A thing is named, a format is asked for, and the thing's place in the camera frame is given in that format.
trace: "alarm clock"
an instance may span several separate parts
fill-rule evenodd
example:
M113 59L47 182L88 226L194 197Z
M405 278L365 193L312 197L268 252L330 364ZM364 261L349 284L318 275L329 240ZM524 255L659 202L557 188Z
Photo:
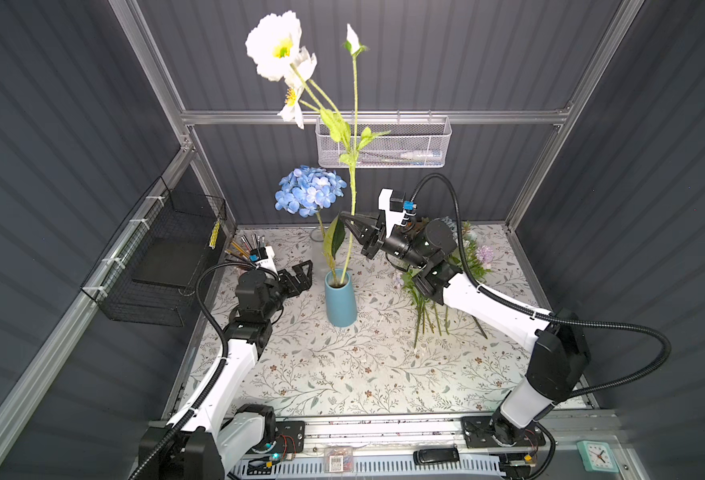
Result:
M582 456L584 469L588 472L613 472L619 471L616 459L613 457L611 447L606 442L593 442L583 440L577 442L579 454Z

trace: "table surface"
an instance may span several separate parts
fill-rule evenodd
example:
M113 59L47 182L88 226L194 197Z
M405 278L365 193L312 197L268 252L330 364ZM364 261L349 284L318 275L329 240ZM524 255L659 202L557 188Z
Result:
M489 286L536 306L528 282L501 225L475 225L478 245L493 248ZM276 251L278 269L312 260L312 288L286 301L262 358L242 383L231 412L245 403L275 408L278 416L357 415L409 412L492 411L525 375L529 354L503 333L481 322L483 338L470 316L448 309L448 333L420 331L409 295L397 287L399 275L383 254L374 260L353 247L350 271L357 300L357 321L346 329L326 319L322 276L328 272L321 245L309 228L242 230L264 235ZM347 242L339 249L342 262ZM237 275L225 272L212 310L220 324L236 304ZM435 312L430 307L431 321ZM446 309L436 307L443 322ZM203 379L220 348L207 326L183 402ZM585 408L571 398L558 408Z

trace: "blue vase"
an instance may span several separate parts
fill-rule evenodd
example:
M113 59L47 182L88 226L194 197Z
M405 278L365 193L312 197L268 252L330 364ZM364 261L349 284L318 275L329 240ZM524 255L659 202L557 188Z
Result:
M344 328L357 320L357 304L355 303L355 289L352 288L350 274L346 274L348 281L344 286L334 288L330 285L333 281L331 272L326 274L326 315L333 326ZM336 269L336 276L342 276L342 270Z

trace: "dark gray wall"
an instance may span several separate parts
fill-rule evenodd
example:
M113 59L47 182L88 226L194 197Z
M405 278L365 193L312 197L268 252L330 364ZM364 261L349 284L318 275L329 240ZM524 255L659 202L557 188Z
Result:
M106 2L0 2L0 404L178 148ZM94 319L0 478L122 474L185 335Z
M517 233L553 307L669 336L597 396L655 479L705 478L705 2L646 2ZM657 351L587 334L591 383Z
M313 78L351 109L347 24L371 48L357 61L361 110L563 107L617 0L143 0L142 11L189 110L280 110L283 82L256 73L246 37L296 12Z
M283 125L200 125L196 127L222 187L233 201L240 224L317 223L285 210L275 210L278 182L300 164L317 165L318 149L312 128L304 131ZM357 211L377 212L382 188L410 194L424 175L437 171L451 179L467 220L504 220L520 187L533 167L551 125L456 125L444 168L357 169ZM338 173L349 181L347 170ZM439 182L431 182L417 198L419 213L450 215L451 197ZM331 208L350 209L350 191Z
M361 110L537 110L566 105L618 0L355 0L140 2L190 110L274 110L283 82L256 73L246 38L262 17L293 10L302 45L318 55L313 78L339 108L353 105L346 24L371 48L358 58ZM292 224L275 212L281 177L317 165L314 125L201 126L201 141L241 224ZM503 220L536 161L549 126L453 126L446 166L359 169L360 211L375 211L382 187L411 191L439 171L458 184L469 220ZM420 212L450 212L441 186L428 187ZM344 199L349 209L348 197ZM341 206L326 212L331 218Z

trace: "flower stamen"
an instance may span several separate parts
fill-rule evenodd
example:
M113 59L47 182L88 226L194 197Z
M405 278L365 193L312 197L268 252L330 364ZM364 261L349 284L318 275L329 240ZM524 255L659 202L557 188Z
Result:
M296 100L296 90L289 88L289 91L286 92L286 105L293 107L296 104Z
M290 38L283 38L280 43L278 43L272 49L272 56L275 58L285 58L290 56L291 47L294 46L294 42Z

